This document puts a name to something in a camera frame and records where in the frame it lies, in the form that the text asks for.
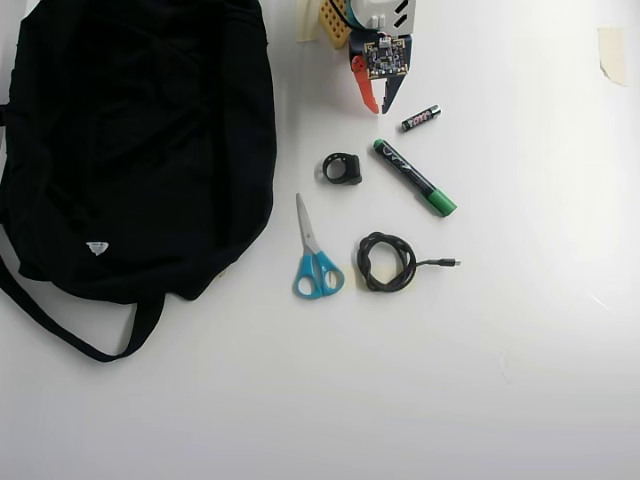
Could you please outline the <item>navy gripper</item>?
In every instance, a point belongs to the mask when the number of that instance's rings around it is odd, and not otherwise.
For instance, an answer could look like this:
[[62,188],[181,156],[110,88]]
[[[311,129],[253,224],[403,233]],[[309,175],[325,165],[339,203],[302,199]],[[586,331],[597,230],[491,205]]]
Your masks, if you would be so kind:
[[364,105],[374,115],[379,106],[368,75],[398,75],[388,77],[382,113],[386,114],[409,72],[412,39],[410,35],[393,37],[375,32],[355,31],[350,34],[351,71],[358,85]]

